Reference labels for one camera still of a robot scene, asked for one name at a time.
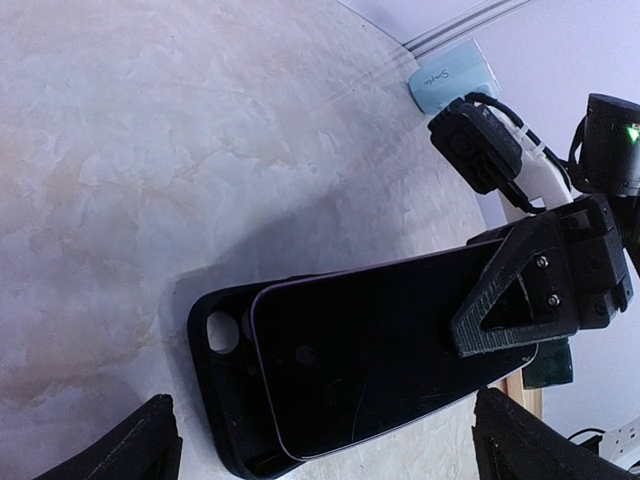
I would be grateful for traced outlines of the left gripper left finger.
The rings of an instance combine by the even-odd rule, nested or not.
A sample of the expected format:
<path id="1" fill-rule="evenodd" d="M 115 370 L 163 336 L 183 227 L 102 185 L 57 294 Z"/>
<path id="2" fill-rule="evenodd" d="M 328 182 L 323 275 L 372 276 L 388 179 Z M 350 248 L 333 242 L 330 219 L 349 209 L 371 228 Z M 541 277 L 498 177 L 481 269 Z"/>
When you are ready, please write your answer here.
<path id="1" fill-rule="evenodd" d="M 77 455 L 41 479 L 176 479 L 183 439 L 173 398 L 157 394 Z"/>

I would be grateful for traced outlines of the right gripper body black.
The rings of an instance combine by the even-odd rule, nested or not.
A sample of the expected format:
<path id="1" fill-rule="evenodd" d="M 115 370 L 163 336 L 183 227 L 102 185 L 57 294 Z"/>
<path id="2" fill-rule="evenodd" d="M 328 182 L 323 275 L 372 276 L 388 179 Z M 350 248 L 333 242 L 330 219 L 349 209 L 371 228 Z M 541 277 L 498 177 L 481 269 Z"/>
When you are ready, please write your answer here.
<path id="1" fill-rule="evenodd" d="M 602 194 L 582 195 L 556 214 L 566 242 L 581 330 L 604 329 L 633 299 L 613 210 Z"/>

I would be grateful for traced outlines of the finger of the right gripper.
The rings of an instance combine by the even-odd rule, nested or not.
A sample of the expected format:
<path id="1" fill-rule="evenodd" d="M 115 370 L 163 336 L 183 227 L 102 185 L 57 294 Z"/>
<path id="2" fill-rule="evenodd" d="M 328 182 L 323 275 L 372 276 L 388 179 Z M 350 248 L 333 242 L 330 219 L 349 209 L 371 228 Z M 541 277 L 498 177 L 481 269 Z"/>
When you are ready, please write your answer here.
<path id="1" fill-rule="evenodd" d="M 545 213 L 511 227 L 451 321 L 469 357 L 568 338 L 580 326 L 564 236 Z"/>

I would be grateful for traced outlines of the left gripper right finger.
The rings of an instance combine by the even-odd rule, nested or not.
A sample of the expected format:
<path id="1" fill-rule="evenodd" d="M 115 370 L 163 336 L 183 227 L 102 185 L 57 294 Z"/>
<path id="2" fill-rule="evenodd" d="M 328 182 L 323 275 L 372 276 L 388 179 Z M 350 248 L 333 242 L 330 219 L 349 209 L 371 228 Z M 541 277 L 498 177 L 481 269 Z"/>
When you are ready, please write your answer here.
<path id="1" fill-rule="evenodd" d="M 477 393 L 472 427 L 479 478 L 633 479 L 576 445 L 496 388 Z"/>

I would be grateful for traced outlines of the black phone case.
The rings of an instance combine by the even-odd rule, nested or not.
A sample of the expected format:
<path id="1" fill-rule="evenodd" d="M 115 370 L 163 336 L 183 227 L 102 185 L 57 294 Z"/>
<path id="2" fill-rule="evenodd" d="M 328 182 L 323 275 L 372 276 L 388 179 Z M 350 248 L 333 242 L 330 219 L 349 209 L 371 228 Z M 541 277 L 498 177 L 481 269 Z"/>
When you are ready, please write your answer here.
<path id="1" fill-rule="evenodd" d="M 221 288 L 200 297 L 188 315 L 188 339 L 198 386 L 218 456 L 241 479 L 278 479 L 304 463 L 280 445 L 256 348 L 244 335 L 231 352 L 209 345 L 207 319 L 215 312 L 242 316 L 260 291 L 280 280 Z"/>

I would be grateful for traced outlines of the purple phone back up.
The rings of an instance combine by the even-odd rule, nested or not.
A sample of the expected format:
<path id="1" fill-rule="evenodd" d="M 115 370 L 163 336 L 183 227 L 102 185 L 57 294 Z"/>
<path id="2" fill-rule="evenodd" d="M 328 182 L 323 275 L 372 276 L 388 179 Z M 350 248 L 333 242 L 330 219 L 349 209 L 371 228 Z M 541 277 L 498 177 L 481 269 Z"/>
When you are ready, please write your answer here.
<path id="1" fill-rule="evenodd" d="M 460 357 L 450 322 L 490 243 L 271 285 L 250 325 L 277 438 L 306 461 L 402 428 L 535 356 Z"/>

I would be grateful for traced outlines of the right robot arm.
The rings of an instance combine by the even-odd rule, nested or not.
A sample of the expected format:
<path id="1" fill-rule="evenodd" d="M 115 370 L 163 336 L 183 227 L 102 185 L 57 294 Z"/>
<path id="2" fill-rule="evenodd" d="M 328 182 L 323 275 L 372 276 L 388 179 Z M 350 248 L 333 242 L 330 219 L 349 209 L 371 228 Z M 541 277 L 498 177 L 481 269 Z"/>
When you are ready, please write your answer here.
<path id="1" fill-rule="evenodd" d="M 476 237 L 494 251 L 451 318 L 462 357 L 607 327 L 639 264 L 639 108 L 591 94 L 560 160 L 509 108 L 480 93 L 429 123 L 432 144 L 478 193 L 520 217 Z"/>

